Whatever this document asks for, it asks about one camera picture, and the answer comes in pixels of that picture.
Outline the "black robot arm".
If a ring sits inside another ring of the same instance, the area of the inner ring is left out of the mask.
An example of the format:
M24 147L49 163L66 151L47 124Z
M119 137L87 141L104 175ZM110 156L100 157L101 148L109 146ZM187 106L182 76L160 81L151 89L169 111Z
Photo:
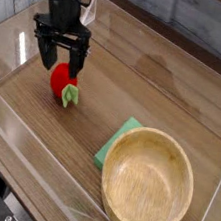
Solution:
M81 7L91 2L82 0L48 0L47 13L34 15L35 37L42 63L51 69L57 62L57 49L63 47L69 51L68 76L76 78L83 69L89 50L91 32L80 21Z

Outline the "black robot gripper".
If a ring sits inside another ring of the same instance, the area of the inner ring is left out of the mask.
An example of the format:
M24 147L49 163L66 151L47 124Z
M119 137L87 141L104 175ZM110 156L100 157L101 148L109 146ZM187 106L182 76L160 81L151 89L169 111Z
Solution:
M83 69L85 57L88 55L90 30L79 21L68 28L60 29L52 24L48 14L35 14L34 20L36 24L34 32L38 39L43 66L50 70L57 62L57 46L63 47L70 52L69 76L76 78Z

